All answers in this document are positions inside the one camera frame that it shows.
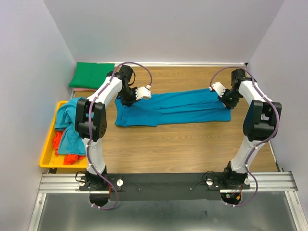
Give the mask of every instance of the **yellow plastic bin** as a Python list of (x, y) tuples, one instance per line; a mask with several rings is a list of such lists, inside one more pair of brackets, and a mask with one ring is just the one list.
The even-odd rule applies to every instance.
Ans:
[(52, 147), (52, 139), (55, 137), (56, 131), (54, 129), (54, 123), (56, 121), (56, 113), (63, 104), (67, 103), (67, 101), (60, 101), (57, 105), (56, 111), (54, 113), (48, 137), (45, 141), (44, 149), (42, 152), (42, 156), (39, 161), (39, 166), (47, 167), (47, 168), (87, 168), (87, 158), (83, 158), (82, 160), (78, 160), (72, 165), (64, 165), (64, 157), (65, 155), (58, 155), (54, 154), (54, 149)]

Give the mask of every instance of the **red cloth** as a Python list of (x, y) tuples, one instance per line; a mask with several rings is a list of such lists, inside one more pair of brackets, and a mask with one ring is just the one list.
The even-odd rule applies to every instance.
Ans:
[[(59, 144), (63, 135), (63, 131), (56, 131), (56, 135), (54, 136), (54, 138), (52, 139), (52, 147), (54, 149), (54, 154), (56, 156), (58, 156), (58, 148), (59, 148)], [(78, 160), (82, 160), (83, 158), (85, 158), (85, 155), (77, 155), (77, 154), (67, 154), (64, 157), (64, 161), (63, 164), (64, 165), (72, 165), (74, 164), (76, 161)]]
[(56, 131), (56, 135), (54, 136), (54, 138), (52, 139), (52, 147), (54, 149), (54, 154), (56, 156), (58, 156), (58, 147), (59, 147), (59, 144), (60, 144), (60, 141), (61, 141), (61, 137), (63, 135), (63, 131)]
[(64, 157), (64, 165), (72, 165), (74, 164), (76, 161), (78, 160), (82, 160), (83, 158), (85, 158), (85, 155), (77, 155), (77, 154), (67, 154)]

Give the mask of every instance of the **gray wall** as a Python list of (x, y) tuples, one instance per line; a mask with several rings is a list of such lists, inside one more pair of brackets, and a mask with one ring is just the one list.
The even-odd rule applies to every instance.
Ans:
[(264, 92), (282, 103), (273, 140), (278, 163), (293, 172), (308, 216), (308, 1), (286, 0), (254, 53), (249, 69)]
[(45, 0), (76, 61), (248, 62), (283, 0)]
[(27, 230), (39, 158), (75, 61), (42, 0), (0, 2), (0, 230)]

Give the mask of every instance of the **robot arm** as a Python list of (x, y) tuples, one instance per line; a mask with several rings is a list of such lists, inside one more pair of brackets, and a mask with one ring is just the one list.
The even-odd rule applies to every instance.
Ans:
[[(247, 176), (246, 167), (249, 169), (250, 164), (264, 143), (254, 150), (247, 165), (245, 165), (251, 149), (260, 141), (267, 139), (274, 132), (277, 120), (272, 107), (264, 100), (266, 95), (260, 90), (256, 82), (254, 87), (251, 78), (245, 77), (244, 70), (237, 69), (232, 72), (231, 85), (232, 88), (229, 90), (217, 82), (210, 87), (210, 90), (216, 91), (218, 99), (229, 109), (234, 108), (239, 99), (243, 97), (250, 105), (243, 124), (243, 143), (236, 156), (229, 162), (225, 169), (227, 178), (236, 178), (243, 183)], [(277, 102), (272, 103), (280, 116), (282, 105)]]
[[(107, 129), (106, 121), (106, 107), (118, 94), (123, 105), (131, 106), (133, 103), (139, 101), (142, 98), (151, 98), (151, 92), (149, 91), (150, 86), (141, 88), (131, 88), (129, 82), (133, 74), (133, 70), (130, 66), (122, 65), (119, 72), (115, 73), (111, 81), (110, 72), (105, 82), (101, 87), (87, 99), (80, 99), (77, 102), (76, 107), (76, 121), (75, 130), (79, 133), (85, 146), (87, 146), (90, 135), (89, 135), (89, 106), (96, 97), (95, 103), (92, 108), (92, 139), (93, 143), (89, 148), (89, 156), (99, 173), (103, 173), (106, 164), (102, 154), (102, 137), (104, 136)], [(91, 166), (87, 167), (87, 171), (92, 174), (96, 174)]]

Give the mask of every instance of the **teal garment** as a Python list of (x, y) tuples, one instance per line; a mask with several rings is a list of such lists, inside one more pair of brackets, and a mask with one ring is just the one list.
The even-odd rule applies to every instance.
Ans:
[(231, 111), (209, 89), (153, 94), (151, 99), (142, 99), (131, 107), (122, 105), (120, 99), (115, 104), (115, 124), (120, 127), (231, 120)]
[(70, 100), (57, 111), (54, 129), (58, 131), (65, 129), (59, 144), (58, 154), (86, 154), (85, 146), (78, 132), (75, 131), (76, 105), (79, 99)]

